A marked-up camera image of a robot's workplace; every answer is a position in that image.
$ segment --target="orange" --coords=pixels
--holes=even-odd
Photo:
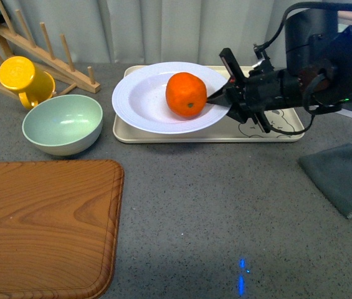
[[[166,102],[175,114],[190,117],[199,114],[207,99],[206,85],[197,76],[181,72],[174,74],[166,86]]]

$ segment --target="yellow cup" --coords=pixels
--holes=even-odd
[[[18,94],[29,110],[51,98],[55,91],[54,78],[23,56],[10,57],[1,64],[0,83]]]

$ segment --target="beige tray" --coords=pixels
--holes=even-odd
[[[144,67],[136,65],[125,72],[125,77]],[[208,66],[216,72],[229,78],[224,66]],[[250,67],[241,67],[248,75]],[[265,112],[269,122],[276,128],[285,131],[300,131],[304,129],[294,109],[274,110]],[[173,142],[294,142],[303,137],[304,133],[287,136],[276,132],[263,133],[252,120],[240,124],[228,116],[203,130],[185,134],[157,134],[137,129],[125,123],[118,115],[113,123],[113,134],[124,143],[173,143]]]

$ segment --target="mint green bowl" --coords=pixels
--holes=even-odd
[[[102,118],[102,107],[96,100],[85,95],[61,95],[34,107],[22,122],[22,132],[40,150],[68,156],[97,140]]]

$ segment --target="white curtain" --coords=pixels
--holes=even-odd
[[[44,22],[55,55],[66,61],[65,34],[74,62],[153,64],[167,61],[222,65],[219,53],[232,49],[241,65],[253,65],[253,43],[277,29],[284,10],[297,0],[2,0],[12,23],[20,9],[38,46],[46,49]],[[14,47],[15,53],[30,56]],[[268,49],[285,67],[283,34]]]

